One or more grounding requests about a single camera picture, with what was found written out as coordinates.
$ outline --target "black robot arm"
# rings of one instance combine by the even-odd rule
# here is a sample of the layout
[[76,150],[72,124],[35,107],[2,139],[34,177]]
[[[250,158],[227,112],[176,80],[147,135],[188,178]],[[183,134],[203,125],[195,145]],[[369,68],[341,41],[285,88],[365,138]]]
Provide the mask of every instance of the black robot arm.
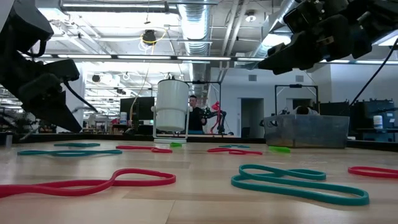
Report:
[[274,74],[306,70],[321,60],[332,61],[372,51],[372,44],[398,29],[396,0],[306,0],[284,17],[293,32],[291,43],[268,50],[260,69]]
[[[79,132],[81,126],[66,106],[65,92],[60,85],[79,78],[74,61],[44,65],[21,55],[43,55],[51,36],[53,30],[34,1],[15,1],[0,32],[0,84],[36,118]],[[39,41],[39,52],[30,52]]]

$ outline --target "man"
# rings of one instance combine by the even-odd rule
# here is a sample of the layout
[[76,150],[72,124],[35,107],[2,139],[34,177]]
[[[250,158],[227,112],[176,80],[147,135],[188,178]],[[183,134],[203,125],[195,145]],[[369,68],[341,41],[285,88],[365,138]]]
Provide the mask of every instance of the man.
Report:
[[189,114],[189,134],[203,134],[203,126],[207,123],[207,120],[203,118],[204,111],[197,107],[197,101],[195,95],[189,97],[189,105],[192,107],[192,112]]
[[290,114],[319,115],[318,112],[310,109],[307,106],[298,106]]

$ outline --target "plastic bin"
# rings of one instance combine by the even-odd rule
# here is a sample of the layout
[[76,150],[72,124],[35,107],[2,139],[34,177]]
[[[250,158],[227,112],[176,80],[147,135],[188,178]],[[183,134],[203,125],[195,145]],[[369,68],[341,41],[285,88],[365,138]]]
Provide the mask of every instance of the plastic bin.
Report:
[[345,148],[347,116],[278,115],[264,118],[270,146]]

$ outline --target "door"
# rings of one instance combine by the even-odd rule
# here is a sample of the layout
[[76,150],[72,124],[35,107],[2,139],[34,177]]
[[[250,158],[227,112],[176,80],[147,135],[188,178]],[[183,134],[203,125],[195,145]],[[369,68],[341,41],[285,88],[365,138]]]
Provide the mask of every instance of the door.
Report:
[[242,98],[241,99],[241,138],[263,138],[264,128],[260,121],[264,119],[264,99]]

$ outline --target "white container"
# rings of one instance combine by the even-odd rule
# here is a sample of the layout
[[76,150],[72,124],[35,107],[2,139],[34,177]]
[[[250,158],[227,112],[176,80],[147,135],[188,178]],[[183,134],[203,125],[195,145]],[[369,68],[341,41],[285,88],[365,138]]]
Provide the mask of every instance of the white container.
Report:
[[120,112],[120,124],[127,124],[127,113]]
[[189,85],[180,80],[162,80],[157,84],[156,128],[183,131],[188,108]]
[[373,128],[383,129],[383,117],[381,115],[373,116]]

